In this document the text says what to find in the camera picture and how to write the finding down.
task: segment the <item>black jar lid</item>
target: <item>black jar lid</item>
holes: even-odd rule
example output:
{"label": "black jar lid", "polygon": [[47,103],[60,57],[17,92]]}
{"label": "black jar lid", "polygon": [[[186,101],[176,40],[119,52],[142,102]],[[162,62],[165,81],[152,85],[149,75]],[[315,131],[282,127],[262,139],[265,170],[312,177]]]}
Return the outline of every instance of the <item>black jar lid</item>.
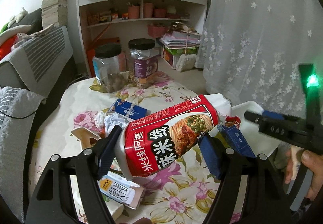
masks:
{"label": "black jar lid", "polygon": [[117,43],[101,45],[95,49],[97,58],[111,58],[119,54],[121,54],[121,45]]}
{"label": "black jar lid", "polygon": [[148,50],[155,47],[155,40],[138,38],[129,41],[129,49],[132,50]]}

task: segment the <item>white tray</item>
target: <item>white tray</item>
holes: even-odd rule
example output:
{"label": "white tray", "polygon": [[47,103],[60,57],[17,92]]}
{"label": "white tray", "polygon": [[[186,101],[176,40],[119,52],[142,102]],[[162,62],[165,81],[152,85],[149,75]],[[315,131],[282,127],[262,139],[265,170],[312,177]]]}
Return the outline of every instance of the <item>white tray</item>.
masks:
{"label": "white tray", "polygon": [[253,111],[261,114],[264,110],[256,102],[248,101],[232,107],[232,116],[241,119],[240,131],[250,145],[252,151],[257,156],[263,153],[270,156],[280,144],[280,140],[258,132],[258,125],[244,119],[245,111]]}

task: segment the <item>floor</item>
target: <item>floor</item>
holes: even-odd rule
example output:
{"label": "floor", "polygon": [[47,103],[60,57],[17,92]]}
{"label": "floor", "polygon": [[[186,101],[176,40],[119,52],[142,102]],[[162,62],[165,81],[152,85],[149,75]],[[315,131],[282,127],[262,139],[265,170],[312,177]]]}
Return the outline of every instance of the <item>floor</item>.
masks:
{"label": "floor", "polygon": [[183,86],[192,90],[196,94],[207,94],[205,91],[205,79],[203,77],[203,71],[200,69],[192,69],[184,72],[178,72],[170,67],[170,65],[164,60],[159,59],[158,70],[168,74],[176,82],[181,83]]}

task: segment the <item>white lace curtain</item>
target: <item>white lace curtain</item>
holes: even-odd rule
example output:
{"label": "white lace curtain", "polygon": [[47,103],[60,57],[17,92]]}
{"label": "white lace curtain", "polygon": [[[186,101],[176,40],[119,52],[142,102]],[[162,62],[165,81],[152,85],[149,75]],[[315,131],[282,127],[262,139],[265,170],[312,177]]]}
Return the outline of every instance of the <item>white lace curtain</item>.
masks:
{"label": "white lace curtain", "polygon": [[318,0],[212,0],[195,66],[233,105],[303,116],[297,64],[315,63],[322,77],[322,48]]}

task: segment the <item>clear plastic container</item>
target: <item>clear plastic container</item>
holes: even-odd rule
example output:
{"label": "clear plastic container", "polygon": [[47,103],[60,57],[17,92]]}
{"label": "clear plastic container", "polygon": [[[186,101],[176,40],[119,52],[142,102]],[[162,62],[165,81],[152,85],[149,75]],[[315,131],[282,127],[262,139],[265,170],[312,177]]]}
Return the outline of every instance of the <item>clear plastic container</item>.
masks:
{"label": "clear plastic container", "polygon": [[130,80],[135,81],[138,88],[145,89],[154,84],[158,70],[159,51],[155,48],[155,40],[130,40],[129,49],[127,64]]}
{"label": "clear plastic container", "polygon": [[129,73],[121,72],[121,45],[110,43],[95,49],[93,67],[98,84],[103,92],[112,93],[128,84]]}

